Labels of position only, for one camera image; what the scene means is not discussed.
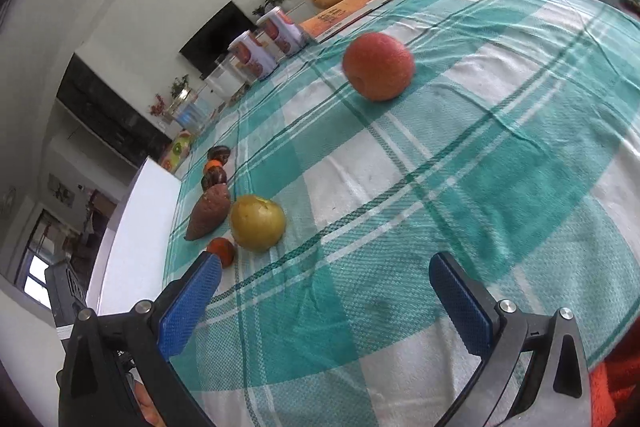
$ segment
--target orange book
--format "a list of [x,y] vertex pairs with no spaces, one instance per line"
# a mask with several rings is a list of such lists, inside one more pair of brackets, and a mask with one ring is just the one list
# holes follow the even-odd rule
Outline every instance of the orange book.
[[322,42],[391,0],[343,0],[304,21],[300,27],[315,42]]

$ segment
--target green and white tablecloth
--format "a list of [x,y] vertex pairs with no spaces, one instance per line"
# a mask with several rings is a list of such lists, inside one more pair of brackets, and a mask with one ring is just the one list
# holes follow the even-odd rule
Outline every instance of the green and white tablecloth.
[[[391,102],[341,71],[371,31],[417,64]],[[183,168],[167,282],[212,237],[182,238],[214,144],[287,231],[239,251],[174,367],[218,427],[432,425],[478,363],[429,284],[441,250],[495,298],[571,308],[593,367],[640,306],[639,104],[640,25],[594,0],[393,0],[307,47]]]

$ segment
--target blue rubber pad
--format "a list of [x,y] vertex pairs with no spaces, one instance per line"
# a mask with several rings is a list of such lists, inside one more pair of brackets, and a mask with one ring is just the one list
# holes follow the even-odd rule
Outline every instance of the blue rubber pad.
[[491,321],[442,256],[431,259],[429,279],[468,352],[478,357],[488,355],[493,339]]
[[222,279],[220,257],[210,255],[158,324],[158,348],[165,360],[179,355]]

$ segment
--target metal screw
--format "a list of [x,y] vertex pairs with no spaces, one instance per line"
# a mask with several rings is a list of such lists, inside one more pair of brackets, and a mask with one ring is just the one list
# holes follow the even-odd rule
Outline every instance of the metal screw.
[[89,320],[89,317],[91,317],[91,313],[93,313],[93,310],[91,308],[80,310],[80,312],[78,313],[78,319],[80,319],[81,321],[87,321]]
[[572,312],[569,308],[560,308],[560,316],[570,321],[572,318],[574,318],[574,312]]
[[151,306],[153,305],[153,302],[151,301],[140,301],[138,302],[138,304],[136,304],[135,306],[135,311],[136,313],[139,313],[140,315],[144,315],[145,313],[148,313],[149,310],[151,309]]
[[518,309],[516,304],[509,299],[505,299],[504,301],[500,301],[500,309],[505,313],[513,313]]

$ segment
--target canister with red fruit print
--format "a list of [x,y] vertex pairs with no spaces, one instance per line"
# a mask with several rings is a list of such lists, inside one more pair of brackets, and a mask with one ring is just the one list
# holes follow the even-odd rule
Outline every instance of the canister with red fruit print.
[[258,80],[264,80],[276,68],[275,58],[262,48],[249,30],[237,36],[228,49]]
[[265,13],[257,20],[256,24],[264,30],[287,57],[295,55],[305,45],[305,37],[300,28],[279,6]]

